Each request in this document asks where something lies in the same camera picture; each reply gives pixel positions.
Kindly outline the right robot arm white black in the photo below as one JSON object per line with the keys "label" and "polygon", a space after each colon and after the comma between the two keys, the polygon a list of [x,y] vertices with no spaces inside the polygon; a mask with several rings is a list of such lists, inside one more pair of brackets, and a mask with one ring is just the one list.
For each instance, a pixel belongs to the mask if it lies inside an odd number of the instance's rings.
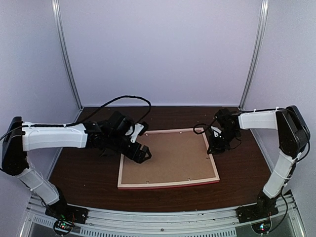
{"label": "right robot arm white black", "polygon": [[278,133],[279,156],[270,178],[264,185],[264,197],[274,199],[291,179],[296,163],[310,150],[310,131],[296,106],[253,111],[220,109],[214,116],[219,128],[209,126],[208,153],[215,155],[231,150],[231,141],[241,130],[273,129]]}

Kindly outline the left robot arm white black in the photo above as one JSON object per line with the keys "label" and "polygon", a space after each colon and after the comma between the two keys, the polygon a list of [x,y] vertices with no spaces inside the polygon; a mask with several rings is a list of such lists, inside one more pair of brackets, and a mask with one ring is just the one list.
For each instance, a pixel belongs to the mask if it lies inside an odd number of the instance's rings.
{"label": "left robot arm white black", "polygon": [[2,141],[1,171],[17,177],[30,191],[51,207],[60,219],[71,215],[62,191],[44,179],[27,161],[27,153],[46,148],[110,149],[128,159],[143,163],[152,157],[147,146],[137,142],[148,125],[135,123],[123,115],[108,120],[72,124],[35,124],[15,117]]}

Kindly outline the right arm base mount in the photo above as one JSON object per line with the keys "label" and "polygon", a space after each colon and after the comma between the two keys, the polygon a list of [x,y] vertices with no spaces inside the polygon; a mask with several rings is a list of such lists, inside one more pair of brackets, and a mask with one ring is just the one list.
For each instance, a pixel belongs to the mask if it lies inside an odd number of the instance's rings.
{"label": "right arm base mount", "polygon": [[252,222],[278,214],[277,198],[269,198],[265,194],[258,195],[257,202],[248,206],[239,206],[236,214],[239,223]]}

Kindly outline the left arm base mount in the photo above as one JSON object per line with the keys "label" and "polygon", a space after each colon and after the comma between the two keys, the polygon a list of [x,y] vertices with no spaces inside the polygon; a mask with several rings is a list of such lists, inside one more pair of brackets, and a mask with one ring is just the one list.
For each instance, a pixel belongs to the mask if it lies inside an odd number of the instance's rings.
{"label": "left arm base mount", "polygon": [[65,222],[86,223],[88,216],[88,209],[86,208],[69,205],[65,200],[59,200],[52,205],[46,204],[43,200],[41,203],[46,208],[45,214],[48,216]]}

